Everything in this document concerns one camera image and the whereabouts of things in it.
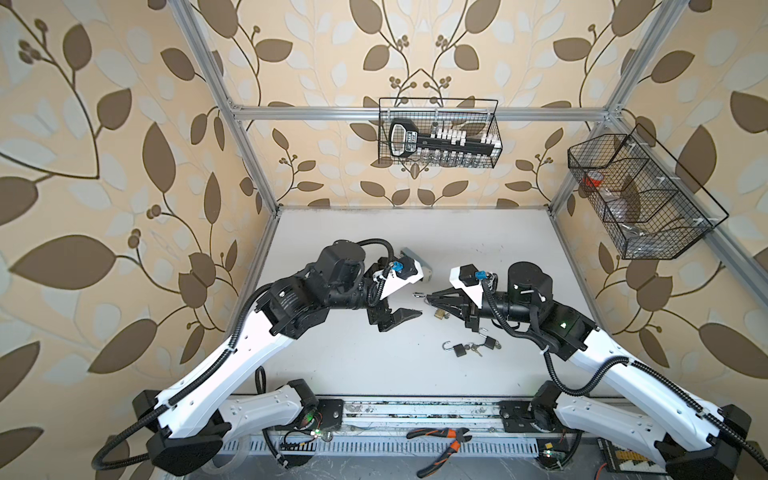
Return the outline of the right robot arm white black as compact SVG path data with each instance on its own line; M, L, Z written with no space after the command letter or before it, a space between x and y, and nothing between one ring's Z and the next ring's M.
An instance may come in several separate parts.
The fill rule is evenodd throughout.
M550 376L530 404L539 429L591 433L646 457L673 479L731 479L742 454L767 465L746 439L746 412L705 401L628 353L594 321L557 302L552 278L536 264L512 264L504 292L496 275L472 264L453 268L450 283L426 302L472 330L489 318L538 347Z

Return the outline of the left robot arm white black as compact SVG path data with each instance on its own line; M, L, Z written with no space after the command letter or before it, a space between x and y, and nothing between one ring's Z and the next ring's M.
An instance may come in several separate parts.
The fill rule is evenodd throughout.
M254 291L231 335L184 378L162 391L137 395L136 422L101 447L92 468L118 470L149 462L184 476L234 438L300 424L317 405L303 380L244 401L230 396L274 354L324 323L333 309L363 309L381 332L420 316L418 310L392 310L387 299L423 277L419 260L397 257L384 239L335 241L302 270Z

